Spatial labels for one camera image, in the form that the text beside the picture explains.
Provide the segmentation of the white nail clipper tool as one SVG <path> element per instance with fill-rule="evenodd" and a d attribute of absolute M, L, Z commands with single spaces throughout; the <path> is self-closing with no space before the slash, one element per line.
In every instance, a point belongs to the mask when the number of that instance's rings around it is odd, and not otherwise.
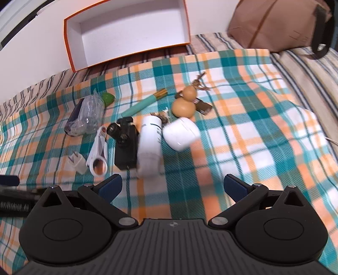
<path fill-rule="evenodd" d="M 94 177 L 104 176 L 108 171 L 108 143 L 106 142 L 106 126 L 97 130 L 89 156 L 86 160 L 90 173 Z"/>

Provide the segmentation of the white cylindrical bottle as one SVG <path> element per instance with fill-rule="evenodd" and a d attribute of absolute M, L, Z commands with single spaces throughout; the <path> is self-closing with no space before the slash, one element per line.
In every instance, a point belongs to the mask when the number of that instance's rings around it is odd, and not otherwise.
<path fill-rule="evenodd" d="M 143 118 L 137 154 L 138 178 L 152 178 L 159 174 L 162 156 L 162 121 L 149 115 Z"/>

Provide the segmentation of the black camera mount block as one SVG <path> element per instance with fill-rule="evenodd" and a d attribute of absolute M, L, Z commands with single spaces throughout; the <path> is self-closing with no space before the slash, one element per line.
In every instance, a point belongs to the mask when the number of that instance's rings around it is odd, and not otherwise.
<path fill-rule="evenodd" d="M 107 127 L 107 134 L 115 142 L 114 165 L 119 170 L 135 168 L 138 154 L 139 132 L 132 117 L 122 117 Z"/>

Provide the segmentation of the white earbuds case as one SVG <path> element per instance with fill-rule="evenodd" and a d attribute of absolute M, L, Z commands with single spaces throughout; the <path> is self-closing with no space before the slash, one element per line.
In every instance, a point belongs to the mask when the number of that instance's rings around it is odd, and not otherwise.
<path fill-rule="evenodd" d="M 170 148 L 181 152 L 200 138 L 200 130 L 190 119 L 180 117 L 164 127 L 163 138 Z"/>

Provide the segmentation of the white plug adapter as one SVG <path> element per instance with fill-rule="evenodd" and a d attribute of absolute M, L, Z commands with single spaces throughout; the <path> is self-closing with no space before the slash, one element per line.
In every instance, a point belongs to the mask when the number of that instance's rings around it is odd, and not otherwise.
<path fill-rule="evenodd" d="M 78 152 L 73 152 L 71 156 L 68 156 L 68 162 L 75 172 L 81 175 L 84 175 L 88 169 L 86 159 Z"/>

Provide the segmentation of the plaid teal orange blanket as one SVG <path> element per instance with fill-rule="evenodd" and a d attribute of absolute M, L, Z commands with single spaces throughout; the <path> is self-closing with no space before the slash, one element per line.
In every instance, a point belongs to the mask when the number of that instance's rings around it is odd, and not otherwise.
<path fill-rule="evenodd" d="M 110 93 L 103 124 L 116 122 L 136 103 L 167 95 L 136 114 L 138 166 L 120 172 L 114 200 L 136 219 L 210 219 L 232 201 L 224 177 L 278 190 L 296 185 L 329 233 L 321 263 L 337 271 L 337 162 L 317 116 L 298 105 L 265 50 L 225 50 L 173 57 L 123 68 L 31 103 L 15 100 L 1 122 L 1 173 L 20 188 L 59 184 L 76 189 L 98 183 L 76 172 L 94 135 L 69 136 L 65 126 L 79 100 Z"/>

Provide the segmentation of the clear plastic bag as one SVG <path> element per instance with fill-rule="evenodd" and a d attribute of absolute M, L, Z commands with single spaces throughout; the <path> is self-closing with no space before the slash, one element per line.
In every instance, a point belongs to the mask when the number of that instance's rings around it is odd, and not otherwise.
<path fill-rule="evenodd" d="M 102 97 L 94 90 L 93 94 L 85 96 L 77 120 L 71 125 L 75 136 L 95 133 L 102 125 L 105 105 Z"/>

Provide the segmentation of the dark purple cylinder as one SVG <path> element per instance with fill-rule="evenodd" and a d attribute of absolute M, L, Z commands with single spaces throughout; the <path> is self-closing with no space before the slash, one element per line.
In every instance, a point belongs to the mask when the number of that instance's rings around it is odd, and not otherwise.
<path fill-rule="evenodd" d="M 72 111 L 69 119 L 67 120 L 67 123 L 64 127 L 64 131 L 68 136 L 75 136 L 72 133 L 71 125 L 77 120 L 83 101 L 84 101 L 84 98 L 80 99 L 80 101 L 76 104 L 74 110 Z"/>

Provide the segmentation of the green leaf piece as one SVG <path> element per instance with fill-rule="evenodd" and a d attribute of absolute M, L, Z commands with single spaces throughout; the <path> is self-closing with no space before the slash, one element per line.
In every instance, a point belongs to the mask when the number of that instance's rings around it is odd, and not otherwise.
<path fill-rule="evenodd" d="M 102 93 L 101 97 L 102 97 L 102 100 L 104 101 L 105 107 L 110 106 L 115 100 L 114 95 L 108 92 Z"/>

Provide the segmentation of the small seashell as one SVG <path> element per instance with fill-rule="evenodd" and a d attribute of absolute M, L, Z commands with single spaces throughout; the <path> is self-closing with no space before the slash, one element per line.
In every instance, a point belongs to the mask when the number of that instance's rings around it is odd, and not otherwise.
<path fill-rule="evenodd" d="M 170 122 L 170 117 L 168 115 L 168 112 L 169 112 L 169 110 L 168 110 L 168 108 L 166 108 L 163 111 L 151 112 L 151 115 L 158 117 L 161 120 L 162 125 L 167 125 Z"/>

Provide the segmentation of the tan gourd ornament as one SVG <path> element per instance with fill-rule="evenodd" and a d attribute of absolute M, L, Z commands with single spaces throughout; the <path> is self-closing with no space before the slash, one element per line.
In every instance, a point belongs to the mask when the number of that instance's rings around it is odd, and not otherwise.
<path fill-rule="evenodd" d="M 197 91 L 194 86 L 186 86 L 182 93 L 172 103 L 172 114 L 175 117 L 186 117 L 188 119 L 194 116 L 196 111 L 195 99 L 197 97 Z"/>

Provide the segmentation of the teal gold-capped tube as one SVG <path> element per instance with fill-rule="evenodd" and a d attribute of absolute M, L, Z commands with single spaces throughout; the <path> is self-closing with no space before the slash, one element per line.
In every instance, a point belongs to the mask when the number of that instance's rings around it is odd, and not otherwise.
<path fill-rule="evenodd" d="M 155 92 L 153 95 L 148 96 L 147 98 L 143 99 L 142 101 L 139 101 L 137 104 L 133 105 L 132 107 L 124 111 L 121 114 L 121 116 L 122 117 L 133 116 L 136 113 L 142 111 L 144 108 L 148 107 L 149 105 L 165 97 L 167 94 L 168 94 L 167 89 L 160 89 L 159 91 Z"/>

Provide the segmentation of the striped bed sheet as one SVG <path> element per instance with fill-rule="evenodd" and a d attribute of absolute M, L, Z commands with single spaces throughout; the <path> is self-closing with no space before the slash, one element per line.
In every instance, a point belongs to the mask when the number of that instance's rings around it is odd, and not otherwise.
<path fill-rule="evenodd" d="M 226 33 L 209 33 L 192 36 L 187 46 L 152 50 L 141 54 L 118 58 L 102 65 L 72 72 L 71 69 L 52 74 L 20 91 L 9 100 L 1 100 L 1 120 L 20 111 L 38 99 L 60 89 L 114 72 L 128 66 L 148 61 L 241 48 Z M 330 49 L 321 59 L 312 57 L 310 48 L 297 48 L 271 54 L 271 60 L 285 80 L 291 94 L 302 107 L 314 112 L 325 134 L 337 139 L 337 51 Z"/>

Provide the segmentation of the orange white storage box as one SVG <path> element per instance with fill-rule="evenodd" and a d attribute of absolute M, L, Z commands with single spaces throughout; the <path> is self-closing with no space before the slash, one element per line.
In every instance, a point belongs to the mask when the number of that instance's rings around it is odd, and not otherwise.
<path fill-rule="evenodd" d="M 190 43 L 185 1 L 101 1 L 64 19 L 72 71 Z"/>

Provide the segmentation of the brown paper bag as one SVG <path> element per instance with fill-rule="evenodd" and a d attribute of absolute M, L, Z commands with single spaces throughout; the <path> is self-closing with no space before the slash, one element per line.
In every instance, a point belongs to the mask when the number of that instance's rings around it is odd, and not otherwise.
<path fill-rule="evenodd" d="M 244 48 L 278 53 L 309 46 L 325 56 L 335 31 L 335 1 L 239 1 L 228 36 Z"/>

